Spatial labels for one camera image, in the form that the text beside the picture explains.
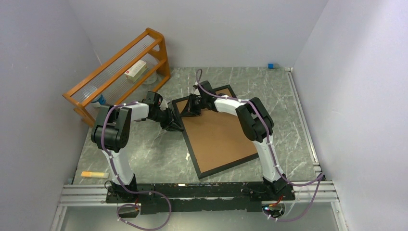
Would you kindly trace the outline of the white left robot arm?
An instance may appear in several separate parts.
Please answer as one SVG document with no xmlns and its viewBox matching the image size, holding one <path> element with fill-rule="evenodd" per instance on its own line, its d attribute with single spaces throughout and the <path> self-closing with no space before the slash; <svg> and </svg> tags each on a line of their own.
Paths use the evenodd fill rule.
<svg viewBox="0 0 408 231">
<path fill-rule="evenodd" d="M 125 153 L 130 125 L 133 121 L 147 119 L 158 122 L 163 130 L 183 131 L 174 108 L 153 91 L 149 91 L 141 102 L 101 105 L 92 128 L 91 141 L 107 158 L 112 173 L 112 188 L 125 202 L 134 201 L 138 195 L 136 176 Z"/>
</svg>

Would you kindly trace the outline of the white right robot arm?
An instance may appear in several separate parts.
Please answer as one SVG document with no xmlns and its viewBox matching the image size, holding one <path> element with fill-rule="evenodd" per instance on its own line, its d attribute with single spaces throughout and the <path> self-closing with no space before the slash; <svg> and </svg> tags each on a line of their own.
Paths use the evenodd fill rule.
<svg viewBox="0 0 408 231">
<path fill-rule="evenodd" d="M 253 142 L 260 158 L 265 195 L 271 200 L 278 199 L 287 182 L 273 145 L 274 122 L 260 99 L 241 100 L 226 94 L 216 95 L 209 81 L 194 87 L 198 93 L 189 95 L 180 117 L 199 116 L 203 109 L 237 116 L 244 135 Z"/>
</svg>

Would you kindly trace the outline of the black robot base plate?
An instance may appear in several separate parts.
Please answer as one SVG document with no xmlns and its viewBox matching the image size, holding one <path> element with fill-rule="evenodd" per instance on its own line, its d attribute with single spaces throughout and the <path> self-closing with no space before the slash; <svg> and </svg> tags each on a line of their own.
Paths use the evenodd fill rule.
<svg viewBox="0 0 408 231">
<path fill-rule="evenodd" d="M 215 183 L 139 183 L 140 194 L 107 187 L 106 203 L 133 204 L 143 215 L 172 212 L 245 210 L 259 212 L 267 203 L 295 200 L 293 186 L 272 193 L 263 181 Z"/>
</svg>

